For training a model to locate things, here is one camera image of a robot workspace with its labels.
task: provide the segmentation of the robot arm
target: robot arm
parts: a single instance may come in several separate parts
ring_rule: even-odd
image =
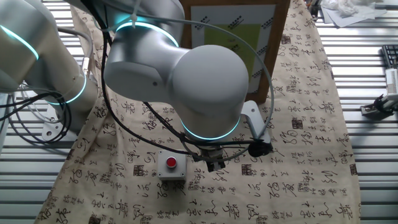
[[[79,0],[67,1],[89,12]],[[172,105],[186,135],[194,141],[224,141],[243,114],[253,138],[267,144],[266,148],[249,148],[249,153],[261,156],[271,151],[271,139],[264,131],[257,104],[244,102],[248,71],[239,56],[215,45],[180,48],[182,24],[138,17],[133,27],[126,10],[105,7],[107,2],[109,4],[108,0],[93,1],[92,4],[102,18],[107,15],[109,27],[116,27],[104,71],[106,84],[113,91],[133,100]],[[16,16],[13,11],[21,13]],[[139,12],[184,19],[183,8],[177,0],[144,0]],[[0,88],[15,90],[25,80],[29,85],[65,94],[78,131],[97,99],[96,87],[86,79],[62,44],[51,13],[37,0],[2,0],[0,25],[0,52],[12,52],[0,54],[0,79],[4,80]],[[206,147],[202,154],[219,159],[222,158],[220,149]],[[215,169],[223,166],[217,162],[210,165]]]

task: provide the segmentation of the wooden frame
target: wooden frame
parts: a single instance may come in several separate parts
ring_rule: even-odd
[[[192,6],[275,5],[274,21],[272,23],[267,53],[264,59],[264,63],[272,75],[278,55],[280,40],[285,27],[290,0],[180,0],[180,2],[185,11],[185,18],[188,20],[191,19]],[[192,31],[190,25],[185,25],[184,27],[182,47],[192,48]],[[258,104],[264,103],[267,98],[268,89],[268,80],[263,72],[260,77],[258,92],[248,93],[246,101],[254,100]]]

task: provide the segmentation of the keyboard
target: keyboard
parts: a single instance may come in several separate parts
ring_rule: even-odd
[[[383,45],[382,54],[386,63],[386,67],[396,68],[398,61],[398,45]]]

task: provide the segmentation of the red button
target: red button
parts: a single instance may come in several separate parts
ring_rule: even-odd
[[[177,160],[174,157],[169,157],[166,160],[166,164],[168,168],[174,168],[177,166]]]

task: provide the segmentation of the framed picture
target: framed picture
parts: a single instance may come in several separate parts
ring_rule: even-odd
[[[290,0],[180,0],[185,18],[222,29],[245,40],[264,60],[270,74],[284,31]],[[255,55],[230,35],[204,26],[184,27],[182,47],[221,45],[238,54],[248,68],[249,90],[246,100],[264,103],[269,84]]]

